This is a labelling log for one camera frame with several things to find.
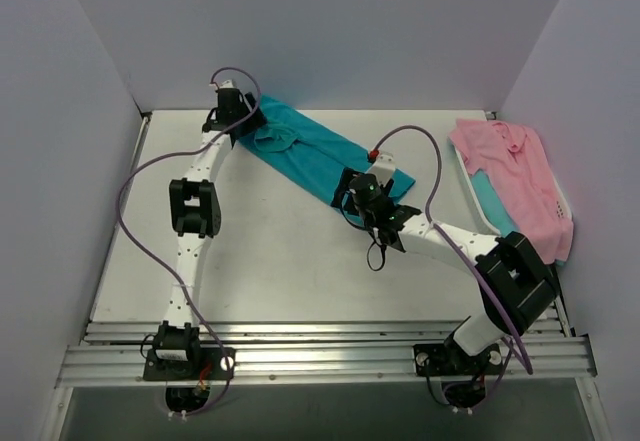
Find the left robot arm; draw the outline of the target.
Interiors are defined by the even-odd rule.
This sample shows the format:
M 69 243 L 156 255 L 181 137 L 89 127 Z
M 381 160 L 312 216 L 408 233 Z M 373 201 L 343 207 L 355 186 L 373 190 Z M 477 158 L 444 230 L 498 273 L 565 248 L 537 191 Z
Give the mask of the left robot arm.
M 169 184 L 171 226 L 178 248 L 174 284 L 168 309 L 153 340 L 151 354 L 179 380 L 194 378 L 202 366 L 196 315 L 207 251 L 221 228 L 221 208 L 215 188 L 222 164 L 236 140 L 263 126 L 266 119 L 252 112 L 256 99 L 228 80 L 216 87 L 217 106 L 202 127 L 204 150 L 189 169 Z

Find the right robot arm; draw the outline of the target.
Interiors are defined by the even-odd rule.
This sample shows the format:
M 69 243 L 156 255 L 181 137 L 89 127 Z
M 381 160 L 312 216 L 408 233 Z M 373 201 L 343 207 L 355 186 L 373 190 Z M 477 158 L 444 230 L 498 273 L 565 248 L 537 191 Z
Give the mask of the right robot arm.
M 553 270 L 526 236 L 483 235 L 440 223 L 394 203 L 388 192 L 373 173 L 346 168 L 331 205 L 357 215 L 361 229 L 382 251 L 428 256 L 476 279 L 483 311 L 465 319 L 445 342 L 444 361 L 453 372 L 469 372 L 501 338 L 522 336 L 559 295 Z

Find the teal t-shirt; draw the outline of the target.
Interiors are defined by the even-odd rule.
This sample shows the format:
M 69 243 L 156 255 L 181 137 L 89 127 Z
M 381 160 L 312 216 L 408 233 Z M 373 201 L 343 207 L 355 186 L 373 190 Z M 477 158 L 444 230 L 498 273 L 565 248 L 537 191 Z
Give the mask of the teal t-shirt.
M 329 205 L 346 168 L 370 167 L 365 148 L 264 95 L 266 124 L 240 140 L 245 149 L 290 181 Z

